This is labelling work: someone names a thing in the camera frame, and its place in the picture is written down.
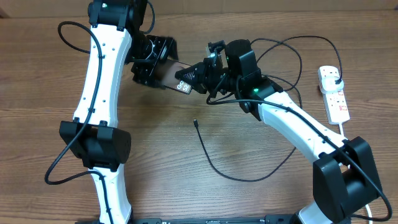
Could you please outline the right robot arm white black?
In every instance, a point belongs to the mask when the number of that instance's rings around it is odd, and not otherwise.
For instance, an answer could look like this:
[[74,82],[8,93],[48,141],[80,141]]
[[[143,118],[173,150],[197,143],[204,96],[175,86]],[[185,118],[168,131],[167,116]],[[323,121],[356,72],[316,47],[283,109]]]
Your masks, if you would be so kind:
[[313,167],[314,201],[287,217],[289,223],[349,223],[358,211],[384,198],[372,150],[363,138],[346,139],[297,106],[257,66],[248,40],[209,44],[202,62],[178,71],[177,79],[206,94],[230,92],[246,113],[288,139]]

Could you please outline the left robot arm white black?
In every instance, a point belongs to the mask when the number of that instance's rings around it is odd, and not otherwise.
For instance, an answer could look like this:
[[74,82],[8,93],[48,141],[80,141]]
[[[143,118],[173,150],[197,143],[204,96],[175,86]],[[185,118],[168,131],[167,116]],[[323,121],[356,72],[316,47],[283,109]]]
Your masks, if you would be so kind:
[[132,64],[134,81],[161,88],[156,66],[177,55],[171,37],[142,31],[149,1],[93,1],[88,6],[89,62],[80,102],[71,121],[60,123],[67,151],[80,159],[95,183],[99,223],[132,223],[124,166],[131,135],[118,128],[119,87],[125,65]]

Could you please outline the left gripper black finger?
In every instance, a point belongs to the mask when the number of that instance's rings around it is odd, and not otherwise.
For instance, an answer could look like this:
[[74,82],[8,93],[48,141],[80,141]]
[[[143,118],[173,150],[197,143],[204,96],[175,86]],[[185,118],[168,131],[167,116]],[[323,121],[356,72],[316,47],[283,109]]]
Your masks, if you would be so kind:
[[151,87],[151,88],[158,88],[158,89],[161,89],[161,90],[165,90],[166,89],[165,85],[163,85],[160,80],[156,80],[156,79],[151,79],[151,78],[147,79],[146,80],[146,85]]
[[175,39],[167,39],[163,53],[163,59],[170,57],[173,60],[178,60],[177,41]]

